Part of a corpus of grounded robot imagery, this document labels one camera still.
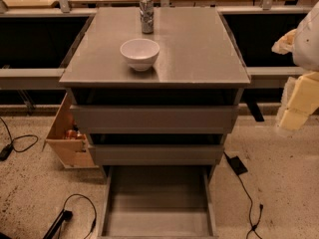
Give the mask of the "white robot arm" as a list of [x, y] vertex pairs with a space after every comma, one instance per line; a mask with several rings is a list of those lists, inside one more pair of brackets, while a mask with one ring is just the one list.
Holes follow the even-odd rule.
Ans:
[[298, 79], [287, 80], [277, 113], [276, 131], [289, 135], [319, 108], [319, 2], [296, 29], [274, 43], [271, 51], [291, 53], [294, 64], [306, 71]]

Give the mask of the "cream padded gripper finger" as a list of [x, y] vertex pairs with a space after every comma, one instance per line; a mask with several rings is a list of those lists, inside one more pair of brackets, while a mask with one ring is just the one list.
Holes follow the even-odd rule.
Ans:
[[319, 73], [289, 77], [276, 117], [277, 131], [296, 131], [319, 108]]

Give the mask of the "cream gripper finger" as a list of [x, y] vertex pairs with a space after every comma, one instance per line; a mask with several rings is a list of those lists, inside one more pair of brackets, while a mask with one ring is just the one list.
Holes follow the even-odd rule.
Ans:
[[296, 30], [293, 29], [274, 43], [271, 51], [276, 54], [285, 55], [292, 52]]

